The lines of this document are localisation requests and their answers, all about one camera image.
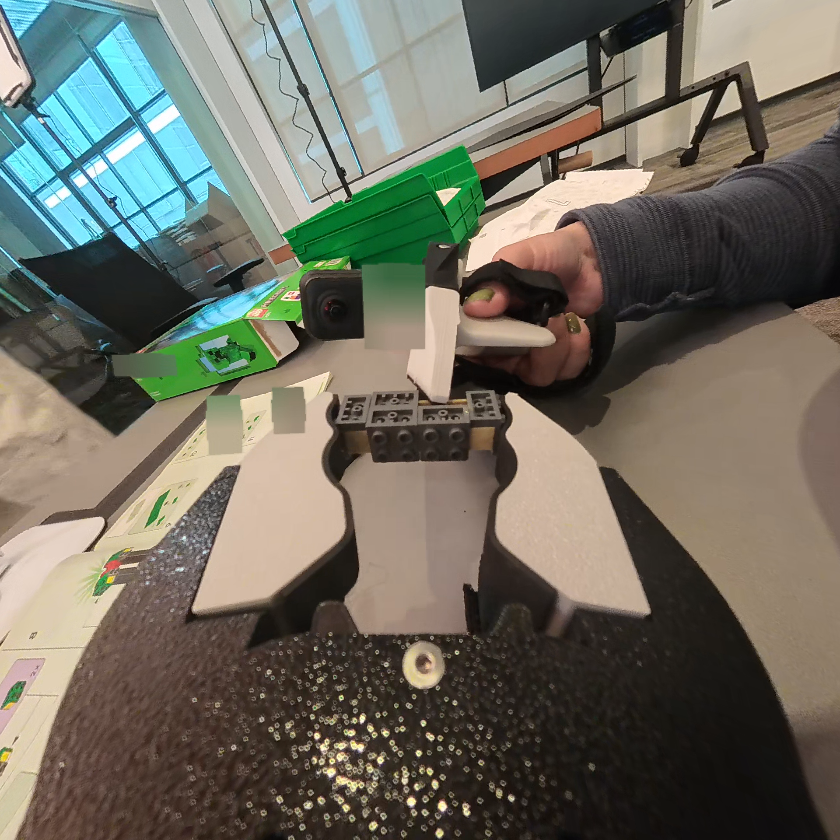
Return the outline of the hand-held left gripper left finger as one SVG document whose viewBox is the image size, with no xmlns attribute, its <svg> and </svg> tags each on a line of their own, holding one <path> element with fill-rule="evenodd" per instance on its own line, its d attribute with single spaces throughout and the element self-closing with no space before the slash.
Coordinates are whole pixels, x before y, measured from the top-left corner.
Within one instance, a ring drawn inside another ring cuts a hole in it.
<svg viewBox="0 0 840 840">
<path fill-rule="evenodd" d="M 307 404 L 300 434 L 268 434 L 243 457 L 192 604 L 197 617 L 267 614 L 306 633 L 323 602 L 343 602 L 360 562 L 350 497 L 329 456 L 339 400 Z"/>
</svg>

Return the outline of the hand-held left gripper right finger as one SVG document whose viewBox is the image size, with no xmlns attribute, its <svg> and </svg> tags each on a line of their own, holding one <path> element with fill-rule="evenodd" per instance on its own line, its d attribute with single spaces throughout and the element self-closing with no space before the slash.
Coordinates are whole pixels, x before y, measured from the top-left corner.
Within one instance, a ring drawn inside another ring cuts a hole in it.
<svg viewBox="0 0 840 840">
<path fill-rule="evenodd" d="M 482 631 L 510 604 L 560 636 L 590 611 L 645 618 L 650 605 L 595 459 L 518 395 L 496 433 L 498 489 L 479 562 Z"/>
</svg>

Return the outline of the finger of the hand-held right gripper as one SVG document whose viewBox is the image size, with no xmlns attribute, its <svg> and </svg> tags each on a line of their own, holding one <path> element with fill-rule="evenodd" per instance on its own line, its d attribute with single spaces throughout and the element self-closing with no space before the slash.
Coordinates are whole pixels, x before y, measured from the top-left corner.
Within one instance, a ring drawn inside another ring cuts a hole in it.
<svg viewBox="0 0 840 840">
<path fill-rule="evenodd" d="M 431 403 L 450 397 L 459 326 L 459 293 L 455 289 L 426 289 L 424 347 L 412 349 L 406 376 Z"/>
</svg>

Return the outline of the tan and black brick assembly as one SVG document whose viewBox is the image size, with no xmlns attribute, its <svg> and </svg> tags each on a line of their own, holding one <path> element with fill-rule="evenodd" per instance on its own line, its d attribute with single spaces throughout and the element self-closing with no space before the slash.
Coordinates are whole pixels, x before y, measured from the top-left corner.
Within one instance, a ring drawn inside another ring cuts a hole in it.
<svg viewBox="0 0 840 840">
<path fill-rule="evenodd" d="M 347 395 L 332 410 L 343 452 L 378 464 L 455 462 L 473 450 L 493 452 L 507 422 L 502 399 L 484 390 L 444 403 L 417 391 Z"/>
</svg>

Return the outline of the person's right forearm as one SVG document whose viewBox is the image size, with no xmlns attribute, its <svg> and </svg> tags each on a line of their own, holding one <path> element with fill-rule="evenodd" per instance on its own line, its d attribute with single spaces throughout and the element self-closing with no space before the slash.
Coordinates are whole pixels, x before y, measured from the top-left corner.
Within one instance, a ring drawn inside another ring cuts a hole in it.
<svg viewBox="0 0 840 840">
<path fill-rule="evenodd" d="M 588 206 L 558 228 L 573 223 L 591 238 L 616 321 L 838 298 L 839 124 L 704 190 Z"/>
</svg>

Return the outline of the grey desk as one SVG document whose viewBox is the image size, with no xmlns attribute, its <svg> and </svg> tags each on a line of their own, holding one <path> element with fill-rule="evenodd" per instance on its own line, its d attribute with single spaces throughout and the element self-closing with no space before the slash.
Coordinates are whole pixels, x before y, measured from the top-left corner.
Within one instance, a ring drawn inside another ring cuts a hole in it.
<svg viewBox="0 0 840 840">
<path fill-rule="evenodd" d="M 360 342 L 292 377 L 324 367 L 339 403 L 411 387 Z M 838 838 L 837 346 L 779 305 L 662 315 L 530 404 L 595 459 L 647 617 L 554 637 L 510 604 L 482 631 L 495 451 L 378 465 L 339 440 L 343 602 L 306 633 L 197 617 L 250 450 L 141 552 L 15 838 Z M 142 488 L 97 499 L 110 471 L 80 468 L 45 524 L 112 525 Z"/>
</svg>

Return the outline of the person's right hand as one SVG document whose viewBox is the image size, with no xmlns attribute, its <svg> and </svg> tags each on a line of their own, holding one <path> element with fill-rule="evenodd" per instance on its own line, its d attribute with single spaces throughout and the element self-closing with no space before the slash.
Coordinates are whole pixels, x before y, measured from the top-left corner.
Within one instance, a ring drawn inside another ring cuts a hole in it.
<svg viewBox="0 0 840 840">
<path fill-rule="evenodd" d="M 585 226 L 573 223 L 549 234 L 524 239 L 499 249 L 493 260 L 554 274 L 563 286 L 569 304 L 545 326 L 554 336 L 550 346 L 519 355 L 484 353 L 473 361 L 536 387 L 579 377 L 590 362 L 592 350 L 591 332 L 585 321 L 604 302 L 602 275 Z"/>
</svg>

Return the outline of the green stacked plastic bins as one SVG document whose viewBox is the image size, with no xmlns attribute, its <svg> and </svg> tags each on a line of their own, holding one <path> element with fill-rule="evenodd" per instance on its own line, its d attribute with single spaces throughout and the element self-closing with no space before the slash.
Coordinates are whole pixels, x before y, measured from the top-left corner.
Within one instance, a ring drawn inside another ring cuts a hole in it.
<svg viewBox="0 0 840 840">
<path fill-rule="evenodd" d="M 284 236 L 302 264 L 349 257 L 354 267 L 419 265 L 430 243 L 464 247 L 485 206 L 474 163 L 458 145 L 323 209 Z"/>
</svg>

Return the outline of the green toy brick box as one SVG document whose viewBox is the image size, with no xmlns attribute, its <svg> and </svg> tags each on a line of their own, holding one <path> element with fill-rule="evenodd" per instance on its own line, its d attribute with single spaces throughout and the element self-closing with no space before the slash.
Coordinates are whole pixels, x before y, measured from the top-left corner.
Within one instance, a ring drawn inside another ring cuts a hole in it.
<svg viewBox="0 0 840 840">
<path fill-rule="evenodd" d="M 300 284 L 310 270 L 344 270 L 348 256 L 313 260 L 285 278 L 263 281 L 207 304 L 139 354 L 172 357 L 173 375 L 136 377 L 157 402 L 275 368 L 299 346 Z"/>
</svg>

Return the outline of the black tripod pole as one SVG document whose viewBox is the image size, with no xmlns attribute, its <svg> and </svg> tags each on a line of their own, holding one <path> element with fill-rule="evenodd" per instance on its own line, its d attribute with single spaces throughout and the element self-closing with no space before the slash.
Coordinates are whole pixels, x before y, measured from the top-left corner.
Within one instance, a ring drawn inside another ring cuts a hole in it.
<svg viewBox="0 0 840 840">
<path fill-rule="evenodd" d="M 344 167 L 341 165 L 341 163 L 340 163 L 340 161 L 339 161 L 339 159 L 338 159 L 338 157 L 337 157 L 337 155 L 336 155 L 336 153 L 333 149 L 333 146 L 331 144 L 329 136 L 328 136 L 326 130 L 324 129 L 324 126 L 322 125 L 322 121 L 320 120 L 320 117 L 317 113 L 317 110 L 315 109 L 314 104 L 312 102 L 312 97 L 310 95 L 309 88 L 306 85 L 306 83 L 304 82 L 304 80 L 301 78 L 301 75 L 300 75 L 300 73 L 297 69 L 297 66 L 295 65 L 295 62 L 294 62 L 294 60 L 291 56 L 291 53 L 289 51 L 289 48 L 287 47 L 286 41 L 283 38 L 283 35 L 280 31 L 280 27 L 277 23 L 277 20 L 275 19 L 275 16 L 273 15 L 273 13 L 270 9 L 269 3 L 267 1 L 260 1 L 259 4 L 261 5 L 261 7 L 264 11 L 264 14 L 266 16 L 266 20 L 268 22 L 268 26 L 270 27 L 271 31 L 273 32 L 273 34 L 274 34 L 274 36 L 277 40 L 277 43 L 279 45 L 279 48 L 280 48 L 280 50 L 281 50 L 281 52 L 282 52 L 282 54 L 283 54 L 283 56 L 286 60 L 286 63 L 287 63 L 287 65 L 288 65 L 288 67 L 291 71 L 291 74 L 292 74 L 292 76 L 293 76 L 293 78 L 296 82 L 297 92 L 299 94 L 299 97 L 306 104 L 307 110 L 309 111 L 310 116 L 311 116 L 312 123 L 313 123 L 313 125 L 314 125 L 314 127 L 315 127 L 315 129 L 318 133 L 318 136 L 321 139 L 321 142 L 323 143 L 324 149 L 327 152 L 328 157 L 329 157 L 329 159 L 332 163 L 332 167 L 335 170 L 335 174 L 336 174 L 336 176 L 339 180 L 339 183 L 340 183 L 340 185 L 343 189 L 343 192 L 345 194 L 345 198 L 343 199 L 343 201 L 345 203 L 350 203 L 353 199 L 353 195 L 352 195 L 352 192 L 351 192 L 351 189 L 350 189 L 350 184 L 349 184 L 349 181 L 348 181 L 348 178 L 347 178 L 347 173 L 346 173 Z"/>
</svg>

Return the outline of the large black display screen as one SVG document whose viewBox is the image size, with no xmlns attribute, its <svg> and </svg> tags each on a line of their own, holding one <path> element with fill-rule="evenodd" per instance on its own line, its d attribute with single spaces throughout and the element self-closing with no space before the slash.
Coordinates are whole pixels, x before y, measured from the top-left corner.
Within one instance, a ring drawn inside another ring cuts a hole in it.
<svg viewBox="0 0 840 840">
<path fill-rule="evenodd" d="M 653 1 L 463 1 L 478 89 L 584 44 Z"/>
</svg>

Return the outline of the open instruction booklet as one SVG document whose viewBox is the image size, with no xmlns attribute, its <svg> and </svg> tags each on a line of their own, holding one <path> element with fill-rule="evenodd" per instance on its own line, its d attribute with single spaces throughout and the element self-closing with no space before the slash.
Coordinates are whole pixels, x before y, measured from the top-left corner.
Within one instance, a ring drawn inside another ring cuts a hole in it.
<svg viewBox="0 0 840 840">
<path fill-rule="evenodd" d="M 239 455 L 210 456 L 206 424 L 196 427 L 98 541 L 47 575 L 2 639 L 2 838 L 18 833 L 61 699 L 95 630 L 136 578 L 141 552 L 162 541 L 217 474 L 268 434 L 270 402 L 269 393 L 244 400 Z"/>
</svg>

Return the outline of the small black media box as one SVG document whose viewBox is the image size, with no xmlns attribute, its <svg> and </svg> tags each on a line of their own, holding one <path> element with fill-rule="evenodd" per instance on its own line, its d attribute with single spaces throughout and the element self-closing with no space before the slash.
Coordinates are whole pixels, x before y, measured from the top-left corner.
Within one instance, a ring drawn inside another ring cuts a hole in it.
<svg viewBox="0 0 840 840">
<path fill-rule="evenodd" d="M 669 3 L 658 3 L 607 29 L 601 36 L 602 52 L 613 58 L 666 33 L 672 24 Z"/>
</svg>

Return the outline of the black display stand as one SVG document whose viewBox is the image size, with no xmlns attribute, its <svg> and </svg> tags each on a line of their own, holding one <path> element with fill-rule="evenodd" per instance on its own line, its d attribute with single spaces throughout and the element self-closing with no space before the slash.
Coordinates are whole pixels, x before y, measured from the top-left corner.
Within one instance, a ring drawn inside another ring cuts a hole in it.
<svg viewBox="0 0 840 840">
<path fill-rule="evenodd" d="M 637 11 L 634 15 L 659 3 L 661 2 L 646 2 L 642 10 Z M 606 119 L 603 108 L 607 91 L 603 85 L 606 69 L 602 67 L 602 58 L 605 55 L 601 48 L 601 36 L 606 30 L 598 34 L 588 35 L 585 38 L 586 76 L 589 92 L 587 101 L 593 106 L 602 108 L 603 126 L 586 140 L 577 143 L 575 147 L 579 148 L 585 141 L 598 139 L 616 130 L 623 130 L 662 112 L 680 107 L 702 96 L 708 96 L 699 121 L 690 135 L 688 146 L 680 152 L 678 158 L 679 166 L 692 166 L 697 162 L 700 146 L 716 118 L 725 93 L 730 86 L 734 86 L 738 93 L 740 112 L 751 149 L 751 153 L 737 163 L 736 168 L 763 163 L 770 142 L 764 126 L 760 100 L 755 90 L 750 64 L 743 61 L 711 76 L 685 84 L 682 80 L 682 72 L 686 14 L 692 2 L 670 1 L 668 3 L 673 15 L 673 24 L 666 33 L 662 34 L 666 37 L 664 91 L 658 98 L 627 108 L 616 117 Z M 623 21 L 609 24 L 607 29 Z"/>
</svg>

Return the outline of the white rounded base plate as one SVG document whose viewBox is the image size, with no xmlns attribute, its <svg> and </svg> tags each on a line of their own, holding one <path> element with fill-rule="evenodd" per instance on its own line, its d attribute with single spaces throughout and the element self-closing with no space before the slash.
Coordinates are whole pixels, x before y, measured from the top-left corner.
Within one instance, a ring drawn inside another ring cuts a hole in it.
<svg viewBox="0 0 840 840">
<path fill-rule="evenodd" d="M 107 527 L 103 517 L 41 524 L 1 548 L 1 638 L 32 600 L 47 575 L 69 557 L 86 552 Z"/>
</svg>

